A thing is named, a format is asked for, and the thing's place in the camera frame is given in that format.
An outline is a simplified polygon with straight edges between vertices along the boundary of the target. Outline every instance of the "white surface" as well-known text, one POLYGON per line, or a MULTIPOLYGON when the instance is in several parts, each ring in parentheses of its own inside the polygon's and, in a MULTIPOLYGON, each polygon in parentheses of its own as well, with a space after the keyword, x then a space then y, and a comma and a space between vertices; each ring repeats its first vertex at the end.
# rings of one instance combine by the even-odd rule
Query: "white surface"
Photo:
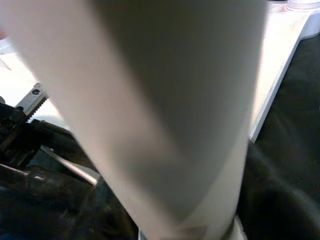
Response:
POLYGON ((255 141, 301 39, 320 31, 319 11, 288 11, 270 3, 265 23, 249 139, 255 141))
MULTIPOLYGON (((37 83, 33 74, 16 53, 0 55, 6 67, 0 67, 0 96, 5 103, 15 106, 37 83)), ((69 129, 51 100, 47 100, 30 119, 45 120, 59 127, 69 129)))

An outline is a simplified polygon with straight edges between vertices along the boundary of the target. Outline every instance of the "white cylindrical tube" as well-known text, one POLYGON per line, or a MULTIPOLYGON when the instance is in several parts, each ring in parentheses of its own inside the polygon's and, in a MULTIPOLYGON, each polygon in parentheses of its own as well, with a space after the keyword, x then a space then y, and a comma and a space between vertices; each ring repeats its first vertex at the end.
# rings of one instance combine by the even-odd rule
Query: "white cylindrical tube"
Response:
POLYGON ((220 239, 265 1, 2 0, 0 22, 149 240, 220 239))

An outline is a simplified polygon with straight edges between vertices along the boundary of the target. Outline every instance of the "black cloth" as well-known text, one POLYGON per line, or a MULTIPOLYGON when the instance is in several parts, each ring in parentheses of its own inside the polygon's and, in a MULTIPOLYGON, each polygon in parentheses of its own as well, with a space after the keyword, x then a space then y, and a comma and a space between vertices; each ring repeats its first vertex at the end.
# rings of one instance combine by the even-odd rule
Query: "black cloth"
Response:
POLYGON ((320 239, 320 36, 300 42, 249 144, 237 211, 248 240, 320 239))

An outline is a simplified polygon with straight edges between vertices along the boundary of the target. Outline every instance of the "white pipe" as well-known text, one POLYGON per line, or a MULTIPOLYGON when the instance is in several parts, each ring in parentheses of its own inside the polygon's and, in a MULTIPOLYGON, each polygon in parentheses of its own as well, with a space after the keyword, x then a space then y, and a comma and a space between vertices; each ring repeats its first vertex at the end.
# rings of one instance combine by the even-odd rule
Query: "white pipe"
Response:
POLYGON ((220 239, 265 1, 91 3, 1 0, 0 22, 149 240, 220 239))

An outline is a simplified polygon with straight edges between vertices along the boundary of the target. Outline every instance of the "black fabric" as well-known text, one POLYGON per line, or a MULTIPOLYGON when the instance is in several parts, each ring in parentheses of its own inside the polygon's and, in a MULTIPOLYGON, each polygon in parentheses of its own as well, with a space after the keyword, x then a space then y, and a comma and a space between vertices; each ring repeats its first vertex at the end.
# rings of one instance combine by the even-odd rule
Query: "black fabric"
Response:
POLYGON ((249 144, 238 214, 248 240, 320 239, 320 36, 299 44, 249 144))

